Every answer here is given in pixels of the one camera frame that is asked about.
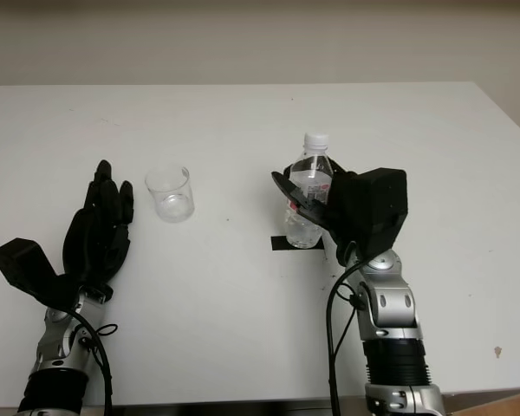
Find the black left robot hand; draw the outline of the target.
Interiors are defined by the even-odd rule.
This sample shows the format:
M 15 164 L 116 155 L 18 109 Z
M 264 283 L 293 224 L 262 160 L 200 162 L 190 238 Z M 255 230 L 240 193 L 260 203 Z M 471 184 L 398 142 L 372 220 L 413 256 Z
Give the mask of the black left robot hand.
M 106 284 L 117 274 L 130 246 L 133 204 L 132 184 L 116 185 L 110 163 L 101 160 L 64 240 L 66 274 L 88 286 Z

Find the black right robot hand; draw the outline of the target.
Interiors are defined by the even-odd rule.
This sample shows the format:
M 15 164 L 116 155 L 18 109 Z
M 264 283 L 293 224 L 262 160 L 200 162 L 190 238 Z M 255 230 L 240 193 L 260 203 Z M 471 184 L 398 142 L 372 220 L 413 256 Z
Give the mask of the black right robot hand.
M 293 166 L 287 166 L 283 173 L 272 172 L 271 177 L 290 202 L 293 215 L 328 232 L 336 244 L 339 265 L 346 267 L 361 245 L 360 219 L 354 210 L 354 198 L 350 193 L 358 175 L 344 170 L 333 159 L 328 160 L 328 165 L 333 177 L 326 204 L 314 197 L 303 195 L 300 187 L 290 178 Z

